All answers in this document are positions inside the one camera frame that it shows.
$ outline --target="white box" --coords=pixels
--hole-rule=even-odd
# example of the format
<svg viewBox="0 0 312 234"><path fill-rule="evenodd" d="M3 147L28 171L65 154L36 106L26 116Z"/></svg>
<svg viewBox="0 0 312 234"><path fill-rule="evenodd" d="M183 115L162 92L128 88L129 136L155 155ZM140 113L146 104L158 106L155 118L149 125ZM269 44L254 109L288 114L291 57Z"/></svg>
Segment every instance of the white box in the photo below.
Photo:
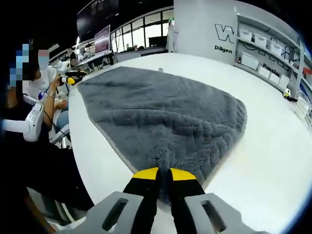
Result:
<svg viewBox="0 0 312 234"><path fill-rule="evenodd" d="M238 30L239 37L248 41L252 41L253 33L245 30L245 29L239 29Z"/></svg>
<svg viewBox="0 0 312 234"><path fill-rule="evenodd" d="M256 45L258 45L259 47L262 47L262 48L267 47L268 40L265 37L263 37L259 34L256 34L256 33L253 34L253 37L254 37L254 43Z"/></svg>
<svg viewBox="0 0 312 234"><path fill-rule="evenodd" d="M272 51L272 53L281 56L283 48L280 45L276 44L274 41L269 41L268 48Z"/></svg>
<svg viewBox="0 0 312 234"><path fill-rule="evenodd" d="M269 80L273 81L275 84L279 83L279 77L272 72L269 75Z"/></svg>
<svg viewBox="0 0 312 234"><path fill-rule="evenodd" d="M295 113L298 116L298 118L304 120L309 109L310 104L307 103L302 97L298 97L297 109L295 110Z"/></svg>
<svg viewBox="0 0 312 234"><path fill-rule="evenodd" d="M306 80L309 83L310 86L312 86L312 75L306 74Z"/></svg>
<svg viewBox="0 0 312 234"><path fill-rule="evenodd" d="M289 80L290 80L289 77L281 75L281 79L279 80L278 86L281 87L282 90L286 90Z"/></svg>
<svg viewBox="0 0 312 234"><path fill-rule="evenodd" d="M264 76L265 78L269 78L269 75L270 75L270 71L261 66L259 66L258 68L258 73Z"/></svg>
<svg viewBox="0 0 312 234"><path fill-rule="evenodd" d="M259 60L249 54L242 52L240 63L256 71L259 65Z"/></svg>

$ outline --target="black cable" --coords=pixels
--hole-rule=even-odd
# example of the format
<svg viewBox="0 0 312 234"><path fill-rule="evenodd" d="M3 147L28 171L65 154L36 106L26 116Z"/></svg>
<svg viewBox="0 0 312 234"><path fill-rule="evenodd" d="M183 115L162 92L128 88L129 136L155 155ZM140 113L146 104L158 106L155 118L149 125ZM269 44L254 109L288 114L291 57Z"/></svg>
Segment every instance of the black cable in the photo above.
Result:
<svg viewBox="0 0 312 234"><path fill-rule="evenodd" d="M62 132L62 130L61 129L58 129L57 128L57 126L54 124L54 122L51 120L51 118L49 117L49 115L46 113L46 111L45 110L43 110L44 112L45 112L45 114L48 116L48 118L49 118L49 120L51 121L51 123L53 124L53 126L55 127L55 129L57 130L57 131L60 131L61 133L63 133L63 135L65 136L65 137L67 137L67 135L64 133L64 132Z"/></svg>

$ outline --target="white shelf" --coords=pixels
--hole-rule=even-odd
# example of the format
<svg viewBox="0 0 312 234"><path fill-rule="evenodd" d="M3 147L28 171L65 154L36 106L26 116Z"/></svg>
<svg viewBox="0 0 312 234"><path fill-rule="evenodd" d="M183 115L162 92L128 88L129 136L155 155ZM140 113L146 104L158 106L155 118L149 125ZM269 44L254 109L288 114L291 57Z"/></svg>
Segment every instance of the white shelf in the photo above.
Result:
<svg viewBox="0 0 312 234"><path fill-rule="evenodd" d="M308 81L304 77L302 78L302 80L303 80L303 82L305 82L305 84L308 86L308 88L312 92L312 86L308 83Z"/></svg>
<svg viewBox="0 0 312 234"><path fill-rule="evenodd" d="M288 36L286 36L285 34L283 34L282 32L280 32L279 30L266 25L265 23L258 21L256 19L253 19L251 17L248 16L242 16L240 14L237 14L238 16L238 20L241 23L245 23L251 26L255 26L273 36L275 36L277 39L280 39L281 41L285 42L288 46L297 48L300 50L300 46L298 43L296 43L295 41L293 41L292 39L290 39Z"/></svg>
<svg viewBox="0 0 312 234"><path fill-rule="evenodd" d="M271 50L267 49L267 48L264 48L264 47L261 47L261 46L258 46L257 44L255 44L254 42L250 41L250 40L245 40L245 39L242 39L240 37L237 37L237 40L238 41L241 41L243 43L247 43L249 45L252 45L262 51L265 51L266 53L274 56L277 60L281 61L283 64L287 65L290 69L292 69L293 72L295 72L296 74L299 74L299 70L296 69L295 67L293 67L287 60L283 59L281 56L278 56L277 54L274 54Z"/></svg>
<svg viewBox="0 0 312 234"><path fill-rule="evenodd" d="M241 69L241 70L244 70L245 72L248 72L248 73L250 73L250 74L252 74L252 75L254 75L254 76L256 76L256 77L262 79L264 82L267 82L268 84L270 84L271 86L273 86L275 89L279 90L280 92L282 92L282 93L284 92L284 90L282 90L281 87L279 87L277 84L275 84L274 82L272 82L271 80L269 80L269 79L266 78L265 76L259 74L257 71L255 71L255 70L253 70L253 69L251 69L251 68L249 68L249 67L246 67L246 66L244 66L244 65L242 65L242 64L239 64L239 63L237 63L237 62L234 63L233 66L234 66L234 67L237 67L237 68L239 68L239 69Z"/></svg>

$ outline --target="window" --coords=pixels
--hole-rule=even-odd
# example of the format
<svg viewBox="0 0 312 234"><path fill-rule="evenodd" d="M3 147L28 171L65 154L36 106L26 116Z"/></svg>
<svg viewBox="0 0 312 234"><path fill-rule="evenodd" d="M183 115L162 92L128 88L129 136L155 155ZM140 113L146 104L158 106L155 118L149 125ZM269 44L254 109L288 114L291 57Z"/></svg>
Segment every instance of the window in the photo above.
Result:
<svg viewBox="0 0 312 234"><path fill-rule="evenodd" d="M168 35L168 27L169 23L163 23L162 24L162 35L166 37Z"/></svg>
<svg viewBox="0 0 312 234"><path fill-rule="evenodd" d="M162 20L168 21L169 18L174 17L174 10L164 11L162 13Z"/></svg>
<svg viewBox="0 0 312 234"><path fill-rule="evenodd" d="M150 47L149 38L161 37L161 25L151 25L145 28L146 47Z"/></svg>
<svg viewBox="0 0 312 234"><path fill-rule="evenodd" d="M160 12L145 17L145 25L160 21Z"/></svg>
<svg viewBox="0 0 312 234"><path fill-rule="evenodd" d="M127 50L127 48L129 47L133 47L130 24L123 27L123 41L124 41L124 46L125 46L124 50Z"/></svg>
<svg viewBox="0 0 312 234"><path fill-rule="evenodd" d="M117 29L116 31L116 42L118 53L124 51L125 49L123 47L123 37L121 35L121 28Z"/></svg>
<svg viewBox="0 0 312 234"><path fill-rule="evenodd" d="M143 28L138 28L132 32L133 34L133 44L134 46L137 45L139 48L140 46L144 47L144 30Z"/></svg>
<svg viewBox="0 0 312 234"><path fill-rule="evenodd" d="M144 29L143 29L143 18L140 18L132 23L132 35L133 35L133 46L137 45L139 48L140 46L144 45Z"/></svg>

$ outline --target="fluffy gray towel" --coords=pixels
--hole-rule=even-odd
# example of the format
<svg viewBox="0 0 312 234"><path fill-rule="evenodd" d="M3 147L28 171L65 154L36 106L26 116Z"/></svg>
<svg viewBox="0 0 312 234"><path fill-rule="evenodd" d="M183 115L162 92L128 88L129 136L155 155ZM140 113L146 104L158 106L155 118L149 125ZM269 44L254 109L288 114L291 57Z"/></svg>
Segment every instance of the fluffy gray towel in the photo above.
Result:
<svg viewBox="0 0 312 234"><path fill-rule="evenodd" d="M244 104L230 94L157 71L119 67L78 89L90 120L134 173L161 169L166 204L168 169L188 171L202 185L247 121Z"/></svg>

